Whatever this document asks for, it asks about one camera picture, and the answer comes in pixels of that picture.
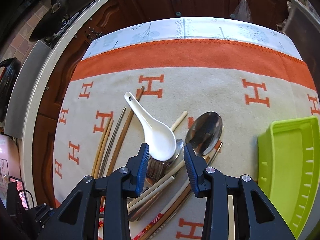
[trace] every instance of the countertop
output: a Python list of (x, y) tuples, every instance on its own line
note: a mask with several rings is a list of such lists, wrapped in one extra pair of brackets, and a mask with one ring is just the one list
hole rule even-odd
[[(75, 36), (78, 30), (84, 25), (84, 23), (108, 0), (96, 0), (64, 33), (64, 35), (57, 42), (51, 53), (49, 54), (46, 62), (44, 63), (40, 74), (36, 80), (33, 88), (28, 109), (25, 116), (25, 122), (23, 127), (23, 136), (20, 147), (20, 166), (22, 180), (24, 181), (25, 187), (34, 196), (33, 176), (32, 176), (32, 143), (34, 135), (34, 127), (36, 122), (36, 116), (40, 101), (49, 80), (49, 77), (59, 60), (61, 54), (69, 44), (71, 39)], [(304, 7), (297, 0), (291, 0), (296, 3), (299, 7)]]

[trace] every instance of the green tray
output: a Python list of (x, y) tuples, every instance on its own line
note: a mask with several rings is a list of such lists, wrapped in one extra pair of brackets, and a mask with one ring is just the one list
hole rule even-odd
[(276, 121), (258, 137), (258, 185), (297, 239), (319, 183), (320, 135), (316, 116)]

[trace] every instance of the table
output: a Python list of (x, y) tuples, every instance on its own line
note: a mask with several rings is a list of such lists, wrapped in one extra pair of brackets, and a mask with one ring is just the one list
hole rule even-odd
[[(110, 33), (92, 42), (63, 101), (53, 154), (57, 204), (91, 173), (106, 118), (116, 121), (127, 106), (124, 94), (136, 94), (142, 85), (146, 90), (141, 104), (168, 126), (188, 111), (176, 138), (184, 139), (201, 114), (219, 113), (224, 144), (214, 167), (234, 177), (249, 174), (258, 179), (257, 136), (272, 121), (320, 114), (308, 67), (292, 41), (280, 33), (207, 17), (159, 20)], [(115, 169), (136, 155), (143, 141), (134, 116)], [(148, 213), (130, 223), (132, 237), (161, 211), (186, 176), (181, 171)], [(197, 239), (204, 210), (205, 199), (192, 195), (156, 239)]]

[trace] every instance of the phone screen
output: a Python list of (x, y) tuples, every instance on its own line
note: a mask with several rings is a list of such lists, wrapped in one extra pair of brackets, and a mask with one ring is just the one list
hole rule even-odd
[[(24, 189), (24, 185), (23, 185), (22, 180), (19, 180), (17, 178), (14, 178), (14, 177), (10, 176), (10, 182), (15, 182), (15, 181), (17, 182), (17, 190), (18, 191)], [(27, 200), (26, 200), (26, 193), (22, 191), (22, 192), (20, 192), (18, 194), (19, 194), (19, 196), (20, 196), (20, 198), (22, 200), (23, 207), (25, 209), (28, 209), (28, 204), (27, 204)]]

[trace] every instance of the tile wall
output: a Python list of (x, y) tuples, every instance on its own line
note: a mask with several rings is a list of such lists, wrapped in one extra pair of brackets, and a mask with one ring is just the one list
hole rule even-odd
[(0, 48), (0, 62), (11, 57), (16, 57), (22, 64), (25, 62), (36, 44), (36, 42), (30, 42), (29, 37), (48, 10), (49, 8), (40, 2), (18, 23), (5, 44)]

